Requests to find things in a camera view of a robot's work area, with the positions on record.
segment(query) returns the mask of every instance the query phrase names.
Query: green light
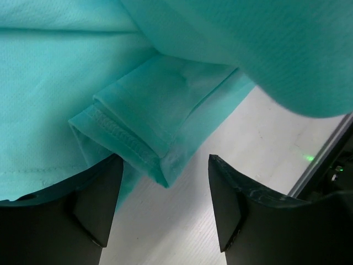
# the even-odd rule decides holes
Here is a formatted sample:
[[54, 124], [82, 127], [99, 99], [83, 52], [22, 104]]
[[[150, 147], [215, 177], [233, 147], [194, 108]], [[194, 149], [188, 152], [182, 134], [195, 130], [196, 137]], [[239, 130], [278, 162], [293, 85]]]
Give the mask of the green light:
[[308, 160], [309, 162], [313, 161], [315, 157], [313, 156], [305, 156], [305, 159]]

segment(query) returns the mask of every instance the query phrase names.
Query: stitching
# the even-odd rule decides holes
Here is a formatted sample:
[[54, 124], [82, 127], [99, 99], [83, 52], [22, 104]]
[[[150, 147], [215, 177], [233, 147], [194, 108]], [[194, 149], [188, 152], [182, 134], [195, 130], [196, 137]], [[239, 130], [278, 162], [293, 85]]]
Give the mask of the stitching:
[[30, 168], [24, 170], [17, 171], [3, 171], [0, 174], [15, 174], [15, 173], [34, 173], [34, 172], [50, 172], [58, 169], [66, 169], [66, 168], [85, 168], [85, 166], [67, 166], [67, 167], [48, 167], [48, 168]]
[[[127, 94], [129, 94], [130, 97], [132, 97], [131, 93], [130, 93], [127, 89], [125, 89], [123, 85], [121, 85], [121, 84], [119, 84], [119, 85], [120, 85], [120, 87], [121, 87], [125, 92], [127, 92]], [[121, 95], [119, 95], [118, 93], [114, 93], [114, 94], [115, 94], [114, 96], [117, 96], [117, 97], [119, 97], [120, 99], [122, 99]], [[124, 104], [124, 105], [125, 105], [126, 108], [129, 109], [129, 111], [133, 112], [133, 113], [136, 115], [136, 117], [138, 117], [138, 118], [141, 120], [140, 114], [139, 114], [138, 112], [136, 112], [134, 109], [130, 108], [127, 104]], [[167, 132], [166, 129], [163, 128], [162, 125], [161, 125], [153, 116], [152, 116], [151, 118], [152, 118], [153, 121], [159, 126], [159, 128], [161, 129], [161, 131], [162, 131], [163, 133], [165, 133], [169, 138], [172, 138], [172, 137], [173, 137], [173, 135], [172, 135], [171, 133]], [[164, 139], [161, 139], [161, 140], [162, 140], [164, 143], [169, 144], [169, 143], [168, 143], [167, 141], [165, 141]]]
[[134, 139], [127, 132], [123, 131], [117, 124], [115, 124], [115, 122], [113, 122], [109, 117], [105, 116], [105, 114], [102, 113], [99, 109], [94, 108], [93, 114], [89, 113], [86, 110], [85, 113], [93, 120], [95, 120], [100, 125], [100, 127], [104, 129], [108, 134], [119, 140], [125, 147], [127, 147], [135, 155], [137, 155], [143, 161], [143, 163], [145, 163], [149, 167], [151, 167], [151, 164], [153, 166], [158, 166], [158, 163], [156, 161], [150, 161], [150, 163], [143, 159], [143, 157], [140, 156], [138, 151], [140, 151], [140, 153], [146, 155], [147, 157], [151, 157], [151, 155], [147, 151], [142, 150], [143, 147], [141, 147], [139, 141]]

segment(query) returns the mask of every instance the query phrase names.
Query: white table surface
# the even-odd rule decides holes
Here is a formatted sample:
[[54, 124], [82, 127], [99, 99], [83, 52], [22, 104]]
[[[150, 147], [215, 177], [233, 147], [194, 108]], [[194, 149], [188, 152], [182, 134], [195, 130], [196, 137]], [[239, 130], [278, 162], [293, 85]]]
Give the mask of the white table surface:
[[220, 155], [286, 194], [342, 118], [298, 116], [254, 89], [200, 147], [172, 188], [147, 177], [139, 183], [115, 214], [100, 265], [226, 265], [208, 186], [208, 155]]

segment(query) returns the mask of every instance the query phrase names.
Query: fabric fold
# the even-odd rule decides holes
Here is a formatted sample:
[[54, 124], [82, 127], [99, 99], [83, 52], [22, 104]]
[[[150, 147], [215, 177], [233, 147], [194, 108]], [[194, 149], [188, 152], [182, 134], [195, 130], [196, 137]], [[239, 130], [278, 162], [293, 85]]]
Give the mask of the fabric fold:
[[353, 2], [121, 0], [169, 56], [236, 65], [292, 112], [353, 111]]
[[15, 200], [88, 168], [68, 120], [157, 52], [119, 1], [0, 6], [0, 200]]
[[[109, 150], [170, 187], [254, 86], [236, 67], [157, 55], [97, 93], [69, 122], [89, 165]], [[122, 187], [135, 173], [124, 172]]]

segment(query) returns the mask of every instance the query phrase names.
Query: folded fabric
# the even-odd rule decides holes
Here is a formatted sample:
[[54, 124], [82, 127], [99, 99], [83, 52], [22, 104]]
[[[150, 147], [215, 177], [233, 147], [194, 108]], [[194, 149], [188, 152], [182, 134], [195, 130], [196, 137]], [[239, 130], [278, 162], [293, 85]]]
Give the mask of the folded fabric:
[[87, 169], [68, 120], [156, 51], [119, 2], [0, 6], [0, 200], [13, 200]]
[[233, 66], [156, 55], [97, 93], [70, 123], [89, 165], [109, 150], [138, 172], [124, 171], [123, 187], [142, 174], [170, 187], [253, 87]]
[[143, 174], [170, 186], [254, 86], [246, 75], [294, 112], [353, 111], [352, 18], [331, 0], [1, 3], [0, 199], [112, 152], [119, 201]]
[[353, 111], [349, 0], [121, 0], [158, 51], [237, 65], [291, 111]]
[[157, 55], [119, 1], [0, 5], [0, 200], [112, 152], [119, 202], [143, 174], [167, 187], [254, 86], [234, 66]]

